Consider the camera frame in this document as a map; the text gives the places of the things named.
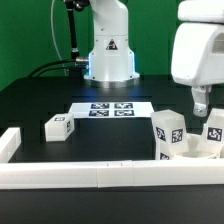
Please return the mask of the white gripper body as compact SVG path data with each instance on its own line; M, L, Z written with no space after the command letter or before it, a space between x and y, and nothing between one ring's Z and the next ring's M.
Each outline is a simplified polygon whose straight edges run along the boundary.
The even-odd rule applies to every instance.
M184 0L178 7L171 74L177 83L224 83L224 0Z

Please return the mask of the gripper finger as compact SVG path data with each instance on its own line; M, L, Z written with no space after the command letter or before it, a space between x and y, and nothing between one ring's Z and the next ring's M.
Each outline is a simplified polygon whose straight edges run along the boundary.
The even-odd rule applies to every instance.
M194 101L193 113L198 117L205 117L208 112L209 94L211 86L192 87L192 97Z

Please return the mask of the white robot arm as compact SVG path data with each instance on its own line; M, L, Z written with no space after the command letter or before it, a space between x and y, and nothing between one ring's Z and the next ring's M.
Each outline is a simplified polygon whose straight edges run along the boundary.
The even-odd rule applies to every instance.
M84 80L104 88L136 81L134 53L128 43L128 9L119 0L90 0L94 47ZM209 93L224 84L224 0L184 0L171 60L173 80L191 88L193 113L207 115Z

